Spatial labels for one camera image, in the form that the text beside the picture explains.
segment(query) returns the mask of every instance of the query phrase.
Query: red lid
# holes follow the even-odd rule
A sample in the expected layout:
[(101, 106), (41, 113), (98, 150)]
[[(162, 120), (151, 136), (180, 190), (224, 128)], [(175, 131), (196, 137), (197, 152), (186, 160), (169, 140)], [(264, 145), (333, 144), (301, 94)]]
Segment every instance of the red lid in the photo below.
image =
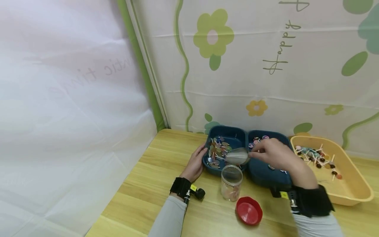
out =
[(250, 198), (243, 197), (237, 201), (236, 210), (241, 221), (248, 225), (256, 225), (262, 220), (263, 212), (259, 203)]

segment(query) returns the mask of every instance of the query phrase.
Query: human hand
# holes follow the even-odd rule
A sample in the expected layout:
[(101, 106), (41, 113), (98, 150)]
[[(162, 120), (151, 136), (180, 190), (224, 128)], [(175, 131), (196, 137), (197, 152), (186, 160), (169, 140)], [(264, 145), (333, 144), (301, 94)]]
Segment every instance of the human hand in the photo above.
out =
[(297, 187), (318, 188), (316, 176), (311, 168), (278, 139), (264, 139), (253, 147), (249, 156), (268, 163), (275, 169), (288, 171)]
[(293, 166), (304, 163), (288, 146), (276, 138), (263, 139), (253, 147), (249, 157), (257, 158), (279, 170), (290, 170)]
[(204, 148), (204, 146), (205, 143), (200, 145), (196, 151), (192, 153), (186, 168), (184, 168), (182, 174), (179, 177), (186, 178), (191, 183), (193, 183), (200, 176), (204, 169), (202, 158), (208, 151), (208, 148)]

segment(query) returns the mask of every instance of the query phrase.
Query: white fabric curtain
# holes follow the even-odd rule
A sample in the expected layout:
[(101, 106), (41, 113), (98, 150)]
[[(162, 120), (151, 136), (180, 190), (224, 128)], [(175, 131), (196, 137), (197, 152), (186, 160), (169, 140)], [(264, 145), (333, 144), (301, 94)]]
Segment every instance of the white fabric curtain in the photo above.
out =
[(311, 135), (377, 158), (378, 0), (126, 2), (172, 129)]
[(113, 0), (0, 1), (0, 236), (84, 236), (156, 134)]

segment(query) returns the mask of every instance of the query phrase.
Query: glass jar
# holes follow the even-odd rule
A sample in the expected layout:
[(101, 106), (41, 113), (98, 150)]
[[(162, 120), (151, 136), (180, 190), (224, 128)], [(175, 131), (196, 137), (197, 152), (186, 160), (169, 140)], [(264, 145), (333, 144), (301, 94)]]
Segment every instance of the glass jar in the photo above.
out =
[(243, 174), (235, 165), (227, 165), (221, 171), (221, 195), (224, 199), (235, 202), (240, 196)]

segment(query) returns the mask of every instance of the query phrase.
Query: gray sleeve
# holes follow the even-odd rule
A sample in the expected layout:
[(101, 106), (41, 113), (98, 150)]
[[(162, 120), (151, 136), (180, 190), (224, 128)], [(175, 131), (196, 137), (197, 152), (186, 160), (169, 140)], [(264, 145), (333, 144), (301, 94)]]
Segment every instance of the gray sleeve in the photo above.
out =
[(335, 217), (305, 217), (293, 214), (298, 226), (299, 237), (343, 237), (341, 227)]
[(148, 237), (180, 237), (187, 204), (169, 196), (159, 212)]

